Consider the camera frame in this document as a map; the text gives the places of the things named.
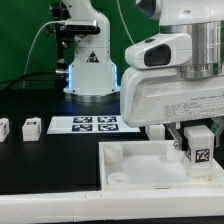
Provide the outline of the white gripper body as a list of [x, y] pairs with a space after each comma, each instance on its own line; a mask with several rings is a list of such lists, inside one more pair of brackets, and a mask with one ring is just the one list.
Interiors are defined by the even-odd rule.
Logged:
[[224, 74], [187, 80], [177, 68], [128, 68], [121, 80], [120, 111], [130, 127], [223, 116]]

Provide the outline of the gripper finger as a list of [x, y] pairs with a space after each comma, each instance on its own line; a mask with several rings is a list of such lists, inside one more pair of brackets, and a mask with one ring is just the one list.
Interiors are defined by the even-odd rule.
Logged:
[[172, 135], [174, 139], [174, 148], [177, 151], [181, 151], [183, 139], [176, 129], [176, 124], [175, 123], [167, 124], [166, 128], [168, 129], [169, 133]]
[[224, 131], [224, 116], [215, 117], [212, 121], [211, 131], [215, 135], [215, 146], [218, 147], [220, 145], [220, 136]]

